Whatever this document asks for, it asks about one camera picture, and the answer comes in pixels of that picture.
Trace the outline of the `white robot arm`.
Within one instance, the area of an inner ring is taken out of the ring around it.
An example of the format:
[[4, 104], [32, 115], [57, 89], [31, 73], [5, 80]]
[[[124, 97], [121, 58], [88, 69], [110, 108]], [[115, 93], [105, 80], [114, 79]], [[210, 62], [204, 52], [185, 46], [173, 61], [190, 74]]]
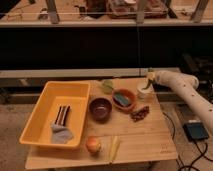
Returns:
[[213, 104], [196, 91], [199, 81], [195, 76], [169, 70], [148, 71], [146, 76], [182, 98], [213, 135]]

